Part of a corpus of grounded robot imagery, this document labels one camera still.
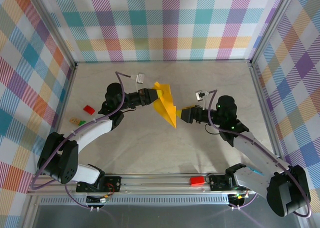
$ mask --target yellow folded paper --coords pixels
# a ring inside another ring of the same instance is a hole
[[[154,109],[174,128],[177,127],[176,106],[171,95],[169,84],[155,82],[154,89],[162,90],[163,95],[153,102]]]

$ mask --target plaid backdrop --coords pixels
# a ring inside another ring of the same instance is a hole
[[[71,73],[30,0],[0,0],[0,227],[16,227]]]
[[[280,2],[268,1],[43,0],[43,3],[74,58],[96,62],[248,58]]]
[[[256,68],[285,159],[308,174],[320,225],[320,0],[292,0]]]

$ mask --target yellow paper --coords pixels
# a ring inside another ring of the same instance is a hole
[[[169,84],[160,84],[155,82],[154,89],[162,90],[163,95],[154,101],[154,109],[174,128],[177,127],[176,106],[171,95]]]

